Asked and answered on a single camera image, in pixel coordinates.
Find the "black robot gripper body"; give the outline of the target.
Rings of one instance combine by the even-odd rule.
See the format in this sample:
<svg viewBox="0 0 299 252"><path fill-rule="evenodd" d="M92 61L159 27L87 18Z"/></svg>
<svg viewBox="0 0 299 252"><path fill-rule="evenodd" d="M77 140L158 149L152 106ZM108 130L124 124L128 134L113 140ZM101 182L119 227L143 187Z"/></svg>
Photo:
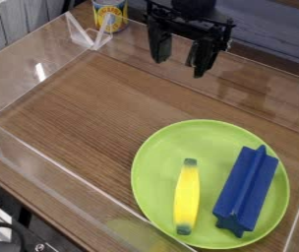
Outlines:
<svg viewBox="0 0 299 252"><path fill-rule="evenodd" d="M216 0L146 0L147 19L158 20L167 30L195 40L198 35L214 39L226 51L236 26L216 8Z"/></svg>

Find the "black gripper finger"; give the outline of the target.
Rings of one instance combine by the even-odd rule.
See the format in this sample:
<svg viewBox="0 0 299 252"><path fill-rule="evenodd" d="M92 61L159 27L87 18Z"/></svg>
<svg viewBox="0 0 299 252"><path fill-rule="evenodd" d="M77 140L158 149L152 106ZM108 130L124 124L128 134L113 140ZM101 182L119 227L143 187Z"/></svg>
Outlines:
<svg viewBox="0 0 299 252"><path fill-rule="evenodd" d="M160 64L172 54L172 34L154 17L147 19L147 28L151 56L154 61Z"/></svg>
<svg viewBox="0 0 299 252"><path fill-rule="evenodd" d="M214 39L203 37L192 42L186 65L192 68L192 76L202 78L204 72L212 67L218 50Z"/></svg>

